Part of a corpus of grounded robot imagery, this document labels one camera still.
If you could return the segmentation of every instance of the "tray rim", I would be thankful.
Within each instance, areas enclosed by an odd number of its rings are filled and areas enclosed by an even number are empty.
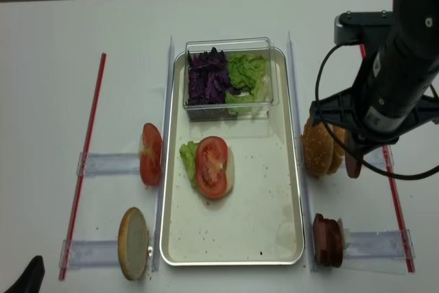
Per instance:
[[[168,166],[169,166],[169,161],[166,162],[166,166],[165,166],[165,177],[164,177],[164,182],[163,182],[163,200],[162,200],[162,216],[161,216],[161,231],[160,231],[160,254],[163,258],[163,260],[169,264],[170,266],[290,266],[293,265],[295,263],[297,263],[298,261],[300,261],[300,259],[302,258],[304,251],[305,251],[305,244],[306,244],[306,239],[305,239],[305,228],[304,228],[304,223],[303,223],[303,209],[302,209],[302,201],[301,201],[301,191],[300,191],[300,178],[299,178],[299,165],[297,163],[297,151],[296,151],[296,141],[295,141],[295,134],[294,134],[294,129],[293,129],[293,115],[292,115],[292,110],[291,110],[291,95],[290,95],[290,90],[289,90],[289,76],[288,76],[288,66],[287,66],[287,59],[285,57],[284,52],[279,49],[278,47],[273,47],[274,48],[274,52],[275,52],[275,57],[274,60],[276,61],[277,56],[276,54],[279,54],[282,57],[282,62],[285,65],[285,74],[286,74],[286,80],[287,80],[287,88],[286,88],[286,92],[287,92],[287,108],[288,108],[288,113],[289,113],[289,127],[291,129],[291,134],[292,134],[292,152],[294,155],[294,168],[296,170],[296,186],[297,186],[297,196],[298,196],[298,210],[299,210],[299,215],[300,215],[300,229],[301,229],[301,235],[296,235],[296,237],[301,237],[302,238],[302,248],[300,249],[300,252],[297,253],[298,256],[297,258],[295,258],[294,260],[288,260],[288,261],[184,261],[184,262],[174,262],[170,259],[168,259],[164,253],[163,250],[163,227],[164,227],[164,217],[163,214],[165,213],[165,200],[166,200],[166,194],[167,194],[167,176],[168,176]],[[172,88],[171,88],[171,104],[174,101],[174,79],[175,79],[175,75],[176,75],[176,63],[178,60],[180,60],[180,57],[185,56],[185,52],[182,52],[180,54],[178,54],[174,60],[173,63],[173,70],[172,70]],[[169,114],[169,129],[171,129],[171,120],[172,120],[172,113]],[[167,144],[167,149],[166,149],[166,154],[167,157],[169,156],[169,143]]]

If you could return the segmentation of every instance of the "silver tray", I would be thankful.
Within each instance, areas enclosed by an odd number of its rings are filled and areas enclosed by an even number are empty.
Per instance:
[[[279,49],[274,61],[279,102],[268,118],[192,122],[182,107],[185,55],[175,60],[160,238],[168,264],[289,265],[302,256],[296,148]],[[178,151],[211,135],[222,137],[235,157],[235,186],[218,201],[191,188]]]

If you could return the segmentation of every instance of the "clear plastic container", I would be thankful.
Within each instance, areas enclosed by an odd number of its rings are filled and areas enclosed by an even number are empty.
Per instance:
[[[263,83],[266,94],[258,102],[222,103],[189,105],[189,70],[194,56],[210,52],[212,48],[218,52],[223,51],[226,57],[231,54],[254,54],[265,59],[265,75]],[[274,61],[274,46],[268,38],[249,38],[235,40],[217,40],[190,42],[186,44],[185,57],[185,84],[183,95],[183,108],[186,110],[190,121],[213,121],[223,119],[264,118],[270,115],[272,105],[278,102],[276,83],[276,64]]]

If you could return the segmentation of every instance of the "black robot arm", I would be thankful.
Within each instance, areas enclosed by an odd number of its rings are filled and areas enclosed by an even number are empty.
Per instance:
[[[346,144],[359,157],[439,123],[439,99],[423,95],[439,72],[439,0],[394,0],[393,8],[335,19],[335,43],[354,40],[366,54],[352,87],[320,100],[320,110],[348,130]],[[321,121],[315,102],[310,116],[313,125]]]

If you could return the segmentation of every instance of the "red stick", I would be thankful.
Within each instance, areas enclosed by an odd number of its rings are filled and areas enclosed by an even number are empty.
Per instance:
[[[96,80],[95,96],[93,97],[93,103],[91,104],[90,117],[88,118],[87,133],[85,136],[85,142],[84,142],[84,148],[82,149],[82,154],[86,154],[88,152],[88,147],[90,146],[91,133],[93,131],[93,123],[95,122],[97,100],[99,99],[99,91],[101,90],[102,77],[104,76],[106,57],[107,55],[105,53],[102,53],[101,63],[99,65],[99,72],[97,74],[97,80]],[[83,179],[83,175],[78,176],[78,179],[76,181],[76,190],[75,190],[75,196],[73,197],[73,205],[71,207],[70,222],[69,222],[69,229],[67,230],[66,244],[63,246],[64,250],[61,251],[62,253],[61,255],[64,254],[64,260],[62,261],[62,265],[65,265],[65,267],[61,267],[60,276],[58,277],[58,280],[60,281],[64,281],[66,277],[67,262],[69,261],[71,240],[73,238],[73,229],[75,228],[76,213],[78,211],[78,203],[80,201],[82,179]]]
[[[360,45],[359,50],[361,52],[362,58],[364,58],[366,56],[366,50],[364,49],[364,45]],[[390,155],[388,153],[388,149],[384,145],[382,147],[382,150],[383,150],[383,156],[384,156],[384,161],[385,161],[385,168],[386,168],[387,172],[393,173],[392,161],[390,161]],[[395,207],[396,220],[398,221],[398,227],[399,227],[399,230],[405,232],[406,228],[405,228],[405,223],[404,223],[403,210],[401,208],[401,202],[399,201],[398,189],[396,188],[395,179],[389,178],[389,184],[390,184],[390,191],[392,192],[393,205]],[[406,238],[405,234],[402,234],[402,240],[403,240],[405,250],[408,250],[409,248],[408,248],[407,238]],[[407,264],[408,272],[414,272],[413,260],[406,259],[405,262]]]

